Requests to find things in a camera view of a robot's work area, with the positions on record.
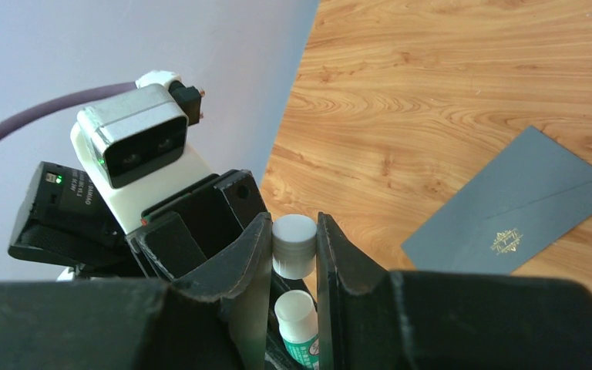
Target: white wall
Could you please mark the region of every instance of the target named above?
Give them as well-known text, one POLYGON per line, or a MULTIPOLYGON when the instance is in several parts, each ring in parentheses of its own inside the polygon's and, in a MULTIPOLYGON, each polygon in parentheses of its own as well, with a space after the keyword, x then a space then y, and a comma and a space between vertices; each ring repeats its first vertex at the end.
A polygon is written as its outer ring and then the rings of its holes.
MULTIPOLYGON (((0 0, 0 120, 79 89, 181 73, 206 90, 189 141, 216 170, 261 178, 318 0, 0 0)), ((56 277, 61 267, 7 255, 15 213, 37 164, 78 167, 78 109, 0 143, 0 280, 56 277)))

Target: white tube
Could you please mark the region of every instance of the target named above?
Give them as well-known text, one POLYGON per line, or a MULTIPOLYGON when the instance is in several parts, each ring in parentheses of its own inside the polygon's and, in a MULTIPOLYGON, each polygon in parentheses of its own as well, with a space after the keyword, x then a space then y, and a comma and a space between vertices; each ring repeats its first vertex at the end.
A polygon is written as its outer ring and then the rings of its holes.
POLYGON ((318 369, 318 319, 314 301, 305 291, 288 291, 275 304, 277 322, 291 357, 305 368, 318 369))
POLYGON ((316 223, 302 214, 278 218, 273 234, 274 270, 285 279, 302 279, 316 264, 316 223))

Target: silver camera casing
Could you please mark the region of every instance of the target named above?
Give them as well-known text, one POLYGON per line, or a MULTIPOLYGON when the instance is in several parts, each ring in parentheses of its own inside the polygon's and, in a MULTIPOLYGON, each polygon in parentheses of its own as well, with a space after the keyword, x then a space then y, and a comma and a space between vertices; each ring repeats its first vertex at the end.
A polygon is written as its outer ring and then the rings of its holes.
POLYGON ((189 123, 169 92, 155 83, 87 106, 80 110, 77 121, 93 160, 112 188, 123 187, 180 158, 189 123), (162 130, 167 124, 184 131, 182 138, 176 139, 180 142, 175 143, 170 152, 157 154, 150 160, 146 158, 143 165, 123 173, 120 173, 119 163, 109 160, 113 157, 109 153, 114 150, 125 151, 125 143, 134 143, 140 151, 149 152, 152 149, 144 146, 157 145, 154 140, 162 139, 149 137, 149 133, 162 130))

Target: wood grain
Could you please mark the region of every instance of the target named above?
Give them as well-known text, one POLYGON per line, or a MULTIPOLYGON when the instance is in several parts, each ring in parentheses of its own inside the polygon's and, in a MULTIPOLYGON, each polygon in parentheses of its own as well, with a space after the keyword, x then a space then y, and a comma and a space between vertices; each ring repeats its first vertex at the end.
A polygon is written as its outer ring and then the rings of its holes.
MULTIPOLYGON (((400 244, 530 125, 592 164, 592 0, 324 0, 262 194, 412 269, 400 244)), ((515 274, 592 290, 592 217, 515 274)))

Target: purple cable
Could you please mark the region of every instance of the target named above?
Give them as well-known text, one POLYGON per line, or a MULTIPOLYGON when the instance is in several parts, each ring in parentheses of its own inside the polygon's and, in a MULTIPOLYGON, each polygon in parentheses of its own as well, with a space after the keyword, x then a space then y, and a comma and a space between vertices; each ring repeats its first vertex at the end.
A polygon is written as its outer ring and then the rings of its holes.
POLYGON ((95 89, 87 89, 73 94, 61 96, 46 103, 38 104, 32 108, 17 113, 8 119, 0 122, 0 141, 7 135, 14 133, 23 126, 36 121, 44 116, 53 114, 63 109, 71 108, 81 104, 93 102, 95 100, 106 99, 111 96, 125 93, 126 91, 136 89, 134 82, 117 83, 115 85, 96 87, 95 89))

